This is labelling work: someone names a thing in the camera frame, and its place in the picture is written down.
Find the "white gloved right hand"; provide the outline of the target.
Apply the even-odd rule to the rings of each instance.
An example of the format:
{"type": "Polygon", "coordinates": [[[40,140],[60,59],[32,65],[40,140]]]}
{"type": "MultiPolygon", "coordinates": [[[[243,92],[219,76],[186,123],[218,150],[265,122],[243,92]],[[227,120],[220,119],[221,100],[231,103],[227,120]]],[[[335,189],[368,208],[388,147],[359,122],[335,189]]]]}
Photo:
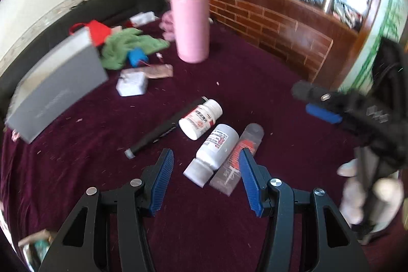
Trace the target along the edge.
{"type": "Polygon", "coordinates": [[[404,185],[398,172],[374,179],[378,161],[378,157],[366,162],[355,158],[337,169],[337,174],[347,179],[340,212],[349,226],[367,226],[370,235],[390,225],[404,200],[404,185]]]}

